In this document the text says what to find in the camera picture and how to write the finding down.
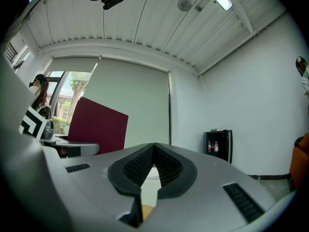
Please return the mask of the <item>maroon partition panel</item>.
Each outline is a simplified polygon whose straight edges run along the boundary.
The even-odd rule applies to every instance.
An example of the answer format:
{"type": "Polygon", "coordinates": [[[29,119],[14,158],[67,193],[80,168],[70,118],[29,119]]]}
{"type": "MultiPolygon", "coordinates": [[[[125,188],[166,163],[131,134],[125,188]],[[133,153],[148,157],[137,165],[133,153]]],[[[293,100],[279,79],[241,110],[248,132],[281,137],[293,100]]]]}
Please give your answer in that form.
{"type": "Polygon", "coordinates": [[[128,115],[81,97],[70,123],[68,140],[75,143],[96,143],[99,154],[125,148],[128,115]]]}

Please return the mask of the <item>black metal grille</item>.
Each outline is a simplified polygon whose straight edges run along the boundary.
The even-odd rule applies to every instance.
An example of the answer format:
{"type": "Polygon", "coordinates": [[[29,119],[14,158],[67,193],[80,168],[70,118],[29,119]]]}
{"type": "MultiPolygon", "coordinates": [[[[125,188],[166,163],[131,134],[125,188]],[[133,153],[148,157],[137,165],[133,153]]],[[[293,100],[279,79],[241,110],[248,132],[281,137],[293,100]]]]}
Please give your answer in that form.
{"type": "Polygon", "coordinates": [[[13,63],[16,55],[17,55],[17,51],[15,50],[13,45],[9,43],[4,51],[4,56],[10,63],[13,63]]]}

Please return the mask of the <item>grey roller blind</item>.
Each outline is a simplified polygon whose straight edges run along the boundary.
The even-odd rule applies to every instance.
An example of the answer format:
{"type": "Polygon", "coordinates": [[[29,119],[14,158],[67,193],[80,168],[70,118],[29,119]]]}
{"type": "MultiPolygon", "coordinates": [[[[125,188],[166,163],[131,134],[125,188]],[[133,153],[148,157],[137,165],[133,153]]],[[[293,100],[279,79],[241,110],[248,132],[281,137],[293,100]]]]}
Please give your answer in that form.
{"type": "Polygon", "coordinates": [[[47,68],[47,72],[92,72],[97,58],[56,58],[53,59],[47,68]]]}
{"type": "Polygon", "coordinates": [[[125,147],[169,143],[169,75],[124,61],[102,59],[84,97],[128,115],[125,147]]]}

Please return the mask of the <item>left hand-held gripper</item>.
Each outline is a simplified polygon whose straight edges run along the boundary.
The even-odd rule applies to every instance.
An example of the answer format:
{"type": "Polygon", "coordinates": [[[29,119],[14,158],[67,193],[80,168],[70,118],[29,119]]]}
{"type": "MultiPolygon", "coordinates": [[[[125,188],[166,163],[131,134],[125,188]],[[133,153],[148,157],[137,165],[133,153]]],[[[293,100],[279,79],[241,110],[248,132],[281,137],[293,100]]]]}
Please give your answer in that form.
{"type": "Polygon", "coordinates": [[[19,127],[19,132],[33,136],[43,145],[55,148],[59,155],[60,147],[66,147],[68,158],[92,156],[99,152],[99,145],[96,143],[79,143],[55,139],[51,106],[42,106],[38,110],[34,110],[30,106],[19,127]]]}

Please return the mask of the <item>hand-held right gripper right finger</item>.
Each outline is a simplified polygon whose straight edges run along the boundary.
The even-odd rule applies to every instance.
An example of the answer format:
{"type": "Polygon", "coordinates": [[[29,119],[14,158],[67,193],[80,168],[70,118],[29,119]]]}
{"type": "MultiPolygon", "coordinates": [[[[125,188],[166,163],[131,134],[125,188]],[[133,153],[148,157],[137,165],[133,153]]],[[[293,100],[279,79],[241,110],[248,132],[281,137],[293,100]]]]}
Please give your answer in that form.
{"type": "Polygon", "coordinates": [[[267,189],[227,161],[181,147],[159,147],[190,160],[197,169],[181,196],[159,199],[154,232],[262,232],[274,198],[267,189]]]}

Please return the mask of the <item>black mini fridge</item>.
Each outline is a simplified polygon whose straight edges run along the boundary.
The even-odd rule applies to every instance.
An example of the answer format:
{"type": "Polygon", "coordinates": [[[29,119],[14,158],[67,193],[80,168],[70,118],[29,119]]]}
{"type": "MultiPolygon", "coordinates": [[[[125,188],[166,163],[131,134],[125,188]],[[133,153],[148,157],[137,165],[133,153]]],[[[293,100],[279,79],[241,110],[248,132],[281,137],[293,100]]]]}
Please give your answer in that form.
{"type": "Polygon", "coordinates": [[[204,148],[203,153],[207,155],[211,155],[222,160],[225,160],[232,163],[233,156],[233,134],[232,130],[223,130],[217,132],[204,132],[204,148]],[[210,142],[215,143],[218,142],[219,151],[218,152],[207,152],[208,149],[208,140],[210,142]]]}

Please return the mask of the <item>black-framed side window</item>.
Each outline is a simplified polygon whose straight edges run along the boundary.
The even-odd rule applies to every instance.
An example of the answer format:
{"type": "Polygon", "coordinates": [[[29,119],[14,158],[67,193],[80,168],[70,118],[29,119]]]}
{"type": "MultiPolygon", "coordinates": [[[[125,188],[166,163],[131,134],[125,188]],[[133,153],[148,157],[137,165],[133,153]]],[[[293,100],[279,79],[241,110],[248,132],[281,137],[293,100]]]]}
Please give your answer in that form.
{"type": "Polygon", "coordinates": [[[17,62],[13,65],[14,73],[18,73],[21,65],[23,62],[28,58],[28,56],[31,54],[31,51],[29,49],[25,50],[24,53],[17,59],[17,62]]]}

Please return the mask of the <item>white flower-shaped cushion seat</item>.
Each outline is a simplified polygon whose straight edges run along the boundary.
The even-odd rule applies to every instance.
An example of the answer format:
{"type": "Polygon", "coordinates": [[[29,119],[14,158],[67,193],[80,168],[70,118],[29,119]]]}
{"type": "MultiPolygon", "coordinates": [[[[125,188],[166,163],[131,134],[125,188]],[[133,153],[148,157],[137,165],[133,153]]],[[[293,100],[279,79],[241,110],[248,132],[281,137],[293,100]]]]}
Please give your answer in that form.
{"type": "Polygon", "coordinates": [[[143,221],[147,219],[157,204],[157,193],[161,189],[159,173],[153,166],[141,187],[141,206],[143,221]]]}

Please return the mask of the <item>round ceiling smoke detector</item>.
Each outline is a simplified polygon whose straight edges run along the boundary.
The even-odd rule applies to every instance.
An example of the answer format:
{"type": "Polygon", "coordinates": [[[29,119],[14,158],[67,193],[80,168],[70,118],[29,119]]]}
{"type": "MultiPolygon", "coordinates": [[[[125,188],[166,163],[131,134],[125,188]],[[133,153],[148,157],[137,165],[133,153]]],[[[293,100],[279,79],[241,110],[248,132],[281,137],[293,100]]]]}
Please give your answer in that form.
{"type": "Polygon", "coordinates": [[[183,12],[188,12],[192,8],[192,4],[189,0],[179,0],[177,6],[178,9],[183,12]]]}

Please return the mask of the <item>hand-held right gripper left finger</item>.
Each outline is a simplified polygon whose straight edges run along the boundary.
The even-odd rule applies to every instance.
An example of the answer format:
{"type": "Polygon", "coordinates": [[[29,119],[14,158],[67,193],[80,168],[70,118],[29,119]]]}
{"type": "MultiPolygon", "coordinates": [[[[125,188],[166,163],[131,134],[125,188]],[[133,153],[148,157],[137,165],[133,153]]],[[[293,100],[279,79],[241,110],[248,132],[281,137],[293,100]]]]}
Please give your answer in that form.
{"type": "Polygon", "coordinates": [[[61,160],[78,190],[115,220],[137,227],[143,222],[141,187],[153,167],[153,144],[112,153],[61,160]]]}

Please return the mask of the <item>orange bag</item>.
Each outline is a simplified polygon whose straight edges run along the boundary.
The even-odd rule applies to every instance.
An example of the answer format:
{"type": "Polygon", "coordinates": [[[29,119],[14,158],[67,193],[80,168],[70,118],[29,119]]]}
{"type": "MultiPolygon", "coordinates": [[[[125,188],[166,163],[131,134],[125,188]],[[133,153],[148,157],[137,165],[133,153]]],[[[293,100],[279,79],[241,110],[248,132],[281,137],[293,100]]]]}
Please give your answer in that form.
{"type": "Polygon", "coordinates": [[[299,189],[309,172],[309,133],[295,141],[290,165],[294,189],[299,189]]]}

